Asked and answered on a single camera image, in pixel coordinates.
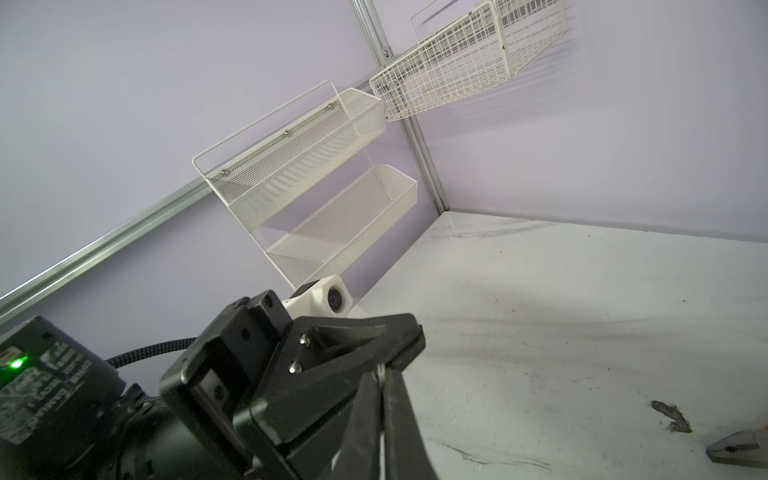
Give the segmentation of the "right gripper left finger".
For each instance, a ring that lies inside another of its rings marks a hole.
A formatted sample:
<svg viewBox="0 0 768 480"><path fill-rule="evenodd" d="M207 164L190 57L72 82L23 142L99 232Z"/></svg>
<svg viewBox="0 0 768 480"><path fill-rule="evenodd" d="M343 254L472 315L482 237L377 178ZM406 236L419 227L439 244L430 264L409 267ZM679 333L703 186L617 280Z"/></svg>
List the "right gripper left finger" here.
<svg viewBox="0 0 768 480"><path fill-rule="evenodd" d="M379 396L375 371L376 367L361 377L330 479L380 478L383 395Z"/></svg>

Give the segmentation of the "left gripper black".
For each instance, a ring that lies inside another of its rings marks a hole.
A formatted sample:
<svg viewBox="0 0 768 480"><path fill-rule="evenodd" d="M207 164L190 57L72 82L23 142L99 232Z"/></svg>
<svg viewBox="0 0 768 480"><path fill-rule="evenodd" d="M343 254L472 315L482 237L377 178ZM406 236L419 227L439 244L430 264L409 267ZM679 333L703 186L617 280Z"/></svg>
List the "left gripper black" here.
<svg viewBox="0 0 768 480"><path fill-rule="evenodd" d="M226 306L144 400L117 479L325 479L361 377L424 349L411 314L293 319L266 291Z"/></svg>

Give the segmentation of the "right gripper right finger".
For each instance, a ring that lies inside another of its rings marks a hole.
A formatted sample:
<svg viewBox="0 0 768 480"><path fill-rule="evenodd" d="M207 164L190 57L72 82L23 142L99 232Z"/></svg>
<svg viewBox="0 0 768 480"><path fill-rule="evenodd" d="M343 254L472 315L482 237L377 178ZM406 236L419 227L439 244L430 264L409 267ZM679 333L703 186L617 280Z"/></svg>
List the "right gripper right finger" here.
<svg viewBox="0 0 768 480"><path fill-rule="evenodd" d="M437 480L400 371L383 370L382 408L384 478Z"/></svg>

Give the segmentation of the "key with ring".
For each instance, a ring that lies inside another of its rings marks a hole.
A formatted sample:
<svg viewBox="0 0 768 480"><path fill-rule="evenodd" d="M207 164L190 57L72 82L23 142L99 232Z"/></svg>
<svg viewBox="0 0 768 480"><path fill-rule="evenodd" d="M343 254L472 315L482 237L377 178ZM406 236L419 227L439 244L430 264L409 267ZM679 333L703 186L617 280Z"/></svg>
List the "key with ring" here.
<svg viewBox="0 0 768 480"><path fill-rule="evenodd" d="M379 363L376 366L375 376L377 380L377 388L379 396L382 396L384 393L384 387L386 384L386 365L384 363Z"/></svg>

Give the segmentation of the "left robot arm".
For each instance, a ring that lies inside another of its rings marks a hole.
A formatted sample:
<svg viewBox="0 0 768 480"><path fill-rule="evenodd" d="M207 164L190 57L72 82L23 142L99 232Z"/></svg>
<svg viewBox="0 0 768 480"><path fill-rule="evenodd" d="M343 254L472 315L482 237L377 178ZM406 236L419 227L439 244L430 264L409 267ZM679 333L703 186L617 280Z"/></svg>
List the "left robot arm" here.
<svg viewBox="0 0 768 480"><path fill-rule="evenodd" d="M272 291L109 360L43 317L1 336L5 479L433 479L410 314L292 318Z"/></svg>

